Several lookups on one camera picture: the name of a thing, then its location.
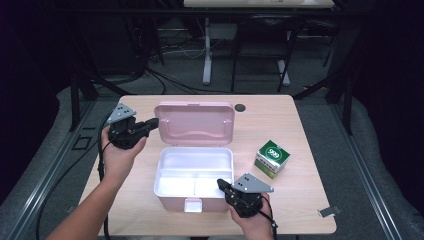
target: gray carpet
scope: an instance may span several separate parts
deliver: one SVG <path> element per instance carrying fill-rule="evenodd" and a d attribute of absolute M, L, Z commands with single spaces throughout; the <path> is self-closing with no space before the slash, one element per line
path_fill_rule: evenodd
<path fill-rule="evenodd" d="M 325 76 L 327 69 L 321 66 L 328 50 L 325 43 L 325 40 L 319 39 L 298 41 L 289 68 L 292 85 L 284 88 L 282 94 L 294 95 L 302 91 L 303 86 L 311 85 Z M 230 89 L 230 46 L 230 42 L 221 42 L 214 49 L 212 83 L 209 86 L 202 84 L 204 55 L 192 59 L 181 52 L 169 53 L 165 55 L 165 65 L 151 62 L 150 67 L 180 80 L 185 85 L 208 91 L 221 91 L 196 92 L 221 94 L 222 91 Z M 187 94 L 169 81 L 164 81 L 164 84 L 166 85 L 165 94 Z M 161 94 L 162 92 L 162 84 L 148 74 L 137 81 L 119 86 L 140 95 Z M 238 92 L 255 94 L 275 94 L 275 89 L 276 85 L 264 84 L 260 81 L 238 82 L 236 86 Z M 79 139 L 78 144 L 74 145 L 76 141 L 72 142 L 69 151 L 63 158 L 60 174 L 82 155 L 84 150 L 79 150 L 79 148 L 84 148 L 86 144 L 94 144 L 102 118 L 114 108 L 118 101 L 118 97 L 104 87 L 98 86 L 98 91 L 101 97 L 93 103 L 94 106 L 85 103 L 82 99 L 84 109 L 87 110 L 87 118 L 82 123 L 80 130 L 75 133 L 76 138 Z M 320 90 L 305 100 L 296 101 L 296 106 L 330 205 L 339 206 L 342 212 L 335 217 L 337 231 L 334 234 L 301 236 L 301 239 L 386 239 L 387 236 L 359 178 L 352 153 L 344 139 L 343 130 L 337 125 L 339 120 L 334 117 L 332 106 L 327 105 L 323 99 L 325 93 L 325 89 Z M 25 204 L 28 199 L 31 200 L 33 190 L 52 162 L 55 161 L 61 144 L 68 137 L 71 120 L 69 89 L 58 94 L 58 98 L 61 101 L 61 109 L 55 125 L 21 180 L 0 207 L 2 225 L 0 239 L 7 239 L 9 233 L 14 227 L 16 228 Z M 423 239 L 422 217 L 417 215 L 417 212 L 403 199 L 393 179 L 385 170 L 379 156 L 378 142 L 366 110 L 359 102 L 354 101 L 352 114 L 354 139 L 370 168 L 376 185 L 386 200 L 401 235 L 404 239 Z M 41 238 L 44 238 L 66 217 L 67 209 L 77 205 L 96 155 L 97 149 L 94 147 L 70 170 L 52 193 L 41 219 Z M 23 239 L 35 239 L 36 218 L 28 221 L 28 228 L 22 229 Z M 294 239 L 294 236 L 280 236 L 280 238 Z"/>

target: cable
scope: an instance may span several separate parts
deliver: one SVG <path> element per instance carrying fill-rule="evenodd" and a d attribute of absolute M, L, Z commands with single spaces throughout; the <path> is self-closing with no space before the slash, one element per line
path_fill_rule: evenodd
<path fill-rule="evenodd" d="M 56 189 L 56 187 L 59 185 L 59 183 L 63 180 L 63 178 L 69 173 L 69 171 L 97 144 L 98 141 L 96 141 L 91 147 L 89 147 L 82 155 L 79 157 L 63 174 L 62 176 L 57 180 L 57 182 L 53 185 L 53 187 L 49 190 L 47 193 L 46 198 L 43 200 L 43 203 L 40 206 L 40 212 L 38 213 L 37 217 L 37 225 L 36 225 L 36 239 L 40 239 L 40 222 L 41 217 L 43 215 L 44 207 L 47 204 L 47 201 L 49 200 L 50 196 L 52 195 L 53 191 Z"/>
<path fill-rule="evenodd" d="M 211 46 L 211 49 L 218 46 L 220 43 L 222 42 L 222 40 L 219 40 L 217 43 L 215 43 L 213 46 Z M 203 55 L 203 53 L 206 51 L 206 48 L 203 47 L 202 49 L 184 49 L 182 46 L 168 46 L 168 48 L 177 48 L 177 49 L 181 49 L 180 51 L 165 51 L 162 54 L 171 54 L 171 53 L 184 53 L 187 57 L 191 58 L 191 59 L 195 59 L 198 58 L 200 56 Z M 191 56 L 190 54 L 188 54 L 188 52 L 198 52 L 201 51 L 201 53 L 199 53 L 196 56 Z"/>
<path fill-rule="evenodd" d="M 137 80 L 140 77 L 142 77 L 143 76 L 143 73 L 144 73 L 144 70 L 143 71 L 139 71 L 137 73 L 134 73 L 131 76 L 129 76 L 128 78 L 125 78 L 125 79 L 107 80 L 107 81 L 110 82 L 110 83 L 113 83 L 115 85 L 130 83 L 130 82 L 134 82 L 135 80 Z"/>
<path fill-rule="evenodd" d="M 171 84 L 173 84 L 175 87 L 177 87 L 181 91 L 184 91 L 184 92 L 190 93 L 190 94 L 199 94 L 200 95 L 200 93 L 195 92 L 195 91 L 213 92 L 213 93 L 226 93 L 226 94 L 252 94 L 252 93 L 247 93 L 247 92 L 229 92 L 229 91 L 221 91 L 221 90 L 208 90 L 208 89 L 194 88 L 194 87 L 187 86 L 184 83 L 180 82 L 179 80 L 177 80 L 177 79 L 175 79 L 175 78 L 173 78 L 171 76 L 168 76 L 166 74 L 157 72 L 157 71 L 155 71 L 155 70 L 153 70 L 153 69 L 151 69 L 149 67 L 146 67 L 146 71 L 148 71 L 150 74 L 156 74 L 156 75 L 162 77 L 164 80 L 170 82 Z M 191 92 L 189 92 L 187 90 L 183 90 L 180 87 L 186 88 L 186 89 L 190 90 Z"/>
<path fill-rule="evenodd" d="M 165 85 L 165 83 L 158 76 L 156 76 L 155 74 L 151 74 L 150 73 L 150 75 L 152 75 L 153 77 L 155 77 L 162 84 L 162 93 L 160 95 L 164 95 L 165 92 L 166 92 L 166 85 Z"/>
<path fill-rule="evenodd" d="M 139 77 L 135 77 L 135 75 L 133 76 L 133 78 L 134 78 L 134 80 L 141 80 L 142 78 L 142 76 L 139 76 Z M 161 79 L 159 79 L 159 78 L 156 78 L 158 81 L 159 81 L 159 83 L 162 85 L 162 92 L 161 92 L 161 94 L 160 95 L 163 95 L 164 93 L 165 93 L 165 91 L 166 91 L 166 86 L 165 86 L 165 84 L 164 84 L 164 82 L 161 80 Z M 128 82 L 131 82 L 131 81 L 134 81 L 134 80 L 131 80 L 131 77 L 129 78 L 129 79 L 124 79 L 124 80 L 116 80 L 116 81 L 109 81 L 109 82 L 111 82 L 111 83 L 113 83 L 113 84 L 115 84 L 115 85 L 117 85 L 117 84 L 124 84 L 124 83 L 128 83 Z M 97 88 L 97 89 L 101 89 L 101 88 L 103 88 L 104 86 L 103 85 L 101 85 L 100 84 L 100 86 Z"/>
<path fill-rule="evenodd" d="M 103 125 L 105 124 L 105 122 L 106 122 L 106 120 L 107 120 L 107 118 L 109 117 L 109 115 L 107 115 L 107 117 L 105 117 L 103 120 L 102 120 L 102 123 L 101 123 L 101 125 L 100 125 L 100 128 L 99 128 L 99 138 L 93 143 L 93 145 L 91 145 L 71 166 L 69 166 L 68 167 L 68 169 L 66 169 L 66 171 L 62 174 L 62 176 L 60 176 L 60 178 L 56 181 L 56 183 L 52 186 L 52 188 L 50 188 L 50 190 L 49 190 L 49 192 L 47 193 L 47 195 L 46 195 L 46 197 L 44 198 L 44 200 L 43 200 L 43 202 L 41 203 L 41 206 L 40 206 L 40 210 L 39 210 L 39 213 L 38 213 L 38 216 L 37 216 L 37 223 L 36 223 L 36 228 L 35 228 L 35 236 L 36 236 L 36 239 L 37 240 L 39 240 L 40 239 L 40 223 L 41 223 L 41 218 L 42 218 L 42 215 L 43 215 L 43 211 L 44 211 L 44 208 L 46 207 L 46 204 L 47 204 L 47 202 L 48 202 L 48 200 L 49 200 L 49 198 L 51 197 L 51 195 L 52 195 L 52 193 L 53 193 L 53 191 L 56 189 L 56 187 L 59 185 L 59 183 L 65 178 L 65 176 L 71 171 L 71 169 L 77 164 L 77 163 L 79 163 L 80 161 L 81 161 L 81 159 L 85 156 L 85 155 L 87 155 L 87 153 L 88 152 L 90 152 L 90 150 L 96 145 L 96 144 L 98 144 L 99 142 L 101 142 L 100 141 L 100 139 L 101 139 L 101 132 L 102 132 L 102 129 L 103 129 Z"/>
<path fill-rule="evenodd" d="M 278 228 L 278 225 L 277 225 L 277 223 L 276 223 L 276 222 L 274 221 L 274 219 L 273 219 L 273 214 L 272 214 L 271 204 L 270 204 L 270 202 L 268 201 L 268 199 L 266 199 L 264 196 L 262 196 L 262 195 L 261 195 L 261 198 L 262 198 L 262 199 L 265 199 L 265 201 L 268 203 L 268 207 L 269 207 L 269 209 L 271 210 L 271 213 L 270 213 L 270 215 L 271 215 L 271 216 L 268 216 L 266 213 L 262 212 L 260 209 L 256 209 L 256 208 L 252 207 L 250 204 L 248 204 L 246 201 L 244 201 L 244 200 L 243 200 L 243 199 L 241 199 L 241 198 L 237 198 L 237 200 L 238 200 L 239 202 L 243 203 L 243 204 L 244 204 L 247 208 L 252 209 L 252 210 L 253 210 L 253 211 L 255 211 L 256 213 L 259 213 L 259 214 L 261 214 L 262 216 L 264 216 L 266 219 L 268 219 L 268 220 L 271 222 L 272 235 L 273 235 L 273 237 L 274 237 L 274 240 L 278 240 L 278 236 L 277 236 L 277 228 Z"/>
<path fill-rule="evenodd" d="M 111 143 L 111 141 L 109 141 L 105 147 L 102 149 L 102 129 L 103 129 L 103 125 L 105 124 L 106 120 L 109 118 L 109 116 L 112 114 L 113 111 L 109 112 L 108 114 L 105 115 L 105 117 L 102 120 L 102 125 L 101 128 L 98 132 L 98 141 L 97 141 L 97 150 L 99 152 L 99 163 L 97 165 L 97 171 L 99 172 L 99 178 L 100 181 L 103 180 L 103 177 L 105 175 L 105 165 L 104 165 L 104 161 L 103 161 L 103 152 L 105 151 L 106 147 L 109 146 L 109 144 Z M 109 235 L 109 217 L 108 215 L 106 215 L 105 220 L 103 221 L 103 233 L 105 235 L 106 240 L 110 240 L 110 235 Z"/>

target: desk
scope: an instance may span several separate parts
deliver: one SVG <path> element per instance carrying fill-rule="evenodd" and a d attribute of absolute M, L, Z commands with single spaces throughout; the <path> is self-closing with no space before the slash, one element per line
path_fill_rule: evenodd
<path fill-rule="evenodd" d="M 332 0 L 184 0 L 185 7 L 191 8 L 332 8 Z M 203 84 L 209 85 L 212 72 L 212 53 L 210 51 L 209 18 L 205 20 L 205 67 L 203 68 Z M 284 69 L 284 61 L 278 61 L 280 72 Z M 284 86 L 290 86 L 288 74 L 283 80 Z"/>
<path fill-rule="evenodd" d="M 164 95 L 124 96 L 121 102 L 137 111 L 137 121 L 154 117 L 159 101 L 225 101 L 244 104 L 236 112 L 233 141 L 234 179 L 245 172 L 271 185 L 274 219 L 279 234 L 330 234 L 336 230 L 334 218 L 321 218 L 317 210 L 329 207 L 302 123 L 293 99 L 286 95 Z M 256 166 L 256 151 L 272 139 L 291 153 L 286 166 L 270 179 Z M 167 147 L 159 132 L 150 133 L 145 149 L 116 197 L 109 213 L 111 235 L 131 236 L 213 236 L 241 235 L 230 213 L 168 212 L 153 192 L 160 151 Z M 82 194 L 84 199 L 99 182 L 97 163 Z"/>
<path fill-rule="evenodd" d="M 332 0 L 184 0 L 185 7 L 332 8 Z"/>

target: plastic container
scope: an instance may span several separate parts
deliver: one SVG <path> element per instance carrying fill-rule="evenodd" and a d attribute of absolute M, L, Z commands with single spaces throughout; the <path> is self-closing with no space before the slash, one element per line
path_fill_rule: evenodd
<path fill-rule="evenodd" d="M 160 102 L 155 108 L 162 141 L 154 192 L 170 211 L 228 210 L 216 180 L 234 182 L 234 109 L 226 102 Z"/>

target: table leg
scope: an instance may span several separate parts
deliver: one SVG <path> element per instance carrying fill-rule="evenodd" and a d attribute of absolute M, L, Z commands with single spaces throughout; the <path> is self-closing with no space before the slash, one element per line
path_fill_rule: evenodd
<path fill-rule="evenodd" d="M 203 84 L 211 84 L 211 71 L 212 71 L 212 53 L 211 53 L 211 39 L 209 33 L 209 18 L 205 19 L 205 67 L 203 69 Z"/>
<path fill-rule="evenodd" d="M 285 67 L 284 61 L 283 60 L 279 60 L 279 61 L 277 61 L 277 64 L 278 64 L 278 70 L 280 72 L 283 72 L 284 71 L 284 67 Z M 290 87 L 290 79 L 289 79 L 289 74 L 288 73 L 286 73 L 286 75 L 284 76 L 283 85 L 285 87 Z"/>

